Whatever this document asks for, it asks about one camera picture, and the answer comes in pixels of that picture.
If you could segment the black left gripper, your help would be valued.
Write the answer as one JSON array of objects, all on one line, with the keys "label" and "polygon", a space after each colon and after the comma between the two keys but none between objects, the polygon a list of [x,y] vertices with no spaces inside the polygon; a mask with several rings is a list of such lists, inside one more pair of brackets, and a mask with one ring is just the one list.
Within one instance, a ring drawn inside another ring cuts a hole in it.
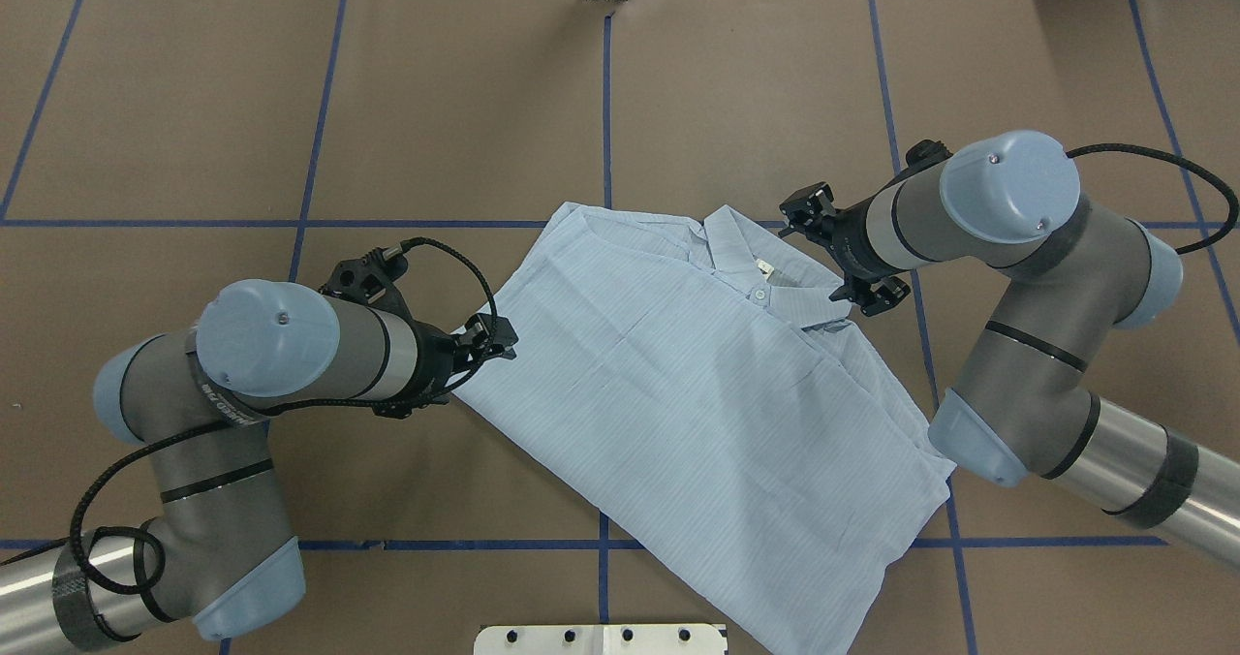
[{"label": "black left gripper", "polygon": [[[405,421],[429,404],[446,404],[446,386],[460,373],[464,356],[459,342],[427,323],[407,323],[389,313],[377,313],[384,328],[384,368],[373,383],[373,414]],[[463,331],[469,360],[515,359],[518,334],[508,319],[479,313]]]}]

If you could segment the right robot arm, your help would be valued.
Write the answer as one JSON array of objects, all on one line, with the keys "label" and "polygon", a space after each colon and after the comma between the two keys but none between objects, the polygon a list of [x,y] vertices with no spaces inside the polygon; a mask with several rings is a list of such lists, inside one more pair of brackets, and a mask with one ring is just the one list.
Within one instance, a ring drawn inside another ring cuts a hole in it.
[{"label": "right robot arm", "polygon": [[839,267],[835,301],[866,316],[897,306],[908,272],[973,258],[1004,275],[962,372],[929,426],[936,452],[1014,488],[1042,478],[1135,530],[1238,567],[1238,464],[1083,386],[1114,329],[1147,328],[1183,283],[1182,251],[1092,202],[1076,159],[1132,153],[1235,192],[1173,153],[1123,143],[1066,150],[1016,130],[949,151],[919,141],[873,196],[839,208],[828,184],[780,203],[782,234],[802,234]]}]

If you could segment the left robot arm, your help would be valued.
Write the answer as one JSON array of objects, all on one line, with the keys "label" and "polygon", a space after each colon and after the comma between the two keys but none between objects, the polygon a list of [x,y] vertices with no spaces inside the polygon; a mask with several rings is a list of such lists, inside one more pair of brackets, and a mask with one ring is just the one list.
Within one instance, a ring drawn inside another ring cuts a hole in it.
[{"label": "left robot arm", "polygon": [[305,576],[269,422],[312,407],[403,421],[484,360],[513,359],[515,341],[494,306],[443,332],[393,287],[229,284],[193,328],[100,368],[95,413],[135,449],[63,538],[2,563],[2,651],[102,653],[181,620],[222,641],[281,618]]}]

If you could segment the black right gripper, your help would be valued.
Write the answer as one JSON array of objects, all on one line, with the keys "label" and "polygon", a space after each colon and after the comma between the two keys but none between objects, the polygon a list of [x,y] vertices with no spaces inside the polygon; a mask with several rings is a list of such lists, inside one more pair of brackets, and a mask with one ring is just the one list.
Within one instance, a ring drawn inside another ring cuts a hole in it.
[{"label": "black right gripper", "polygon": [[825,249],[839,265],[843,283],[831,301],[849,301],[867,318],[898,306],[911,294],[911,284],[897,278],[897,270],[882,259],[869,239],[866,221],[875,196],[851,207],[837,207],[830,184],[810,184],[794,191],[780,203],[785,227],[780,238],[804,234],[806,239],[827,239]]}]

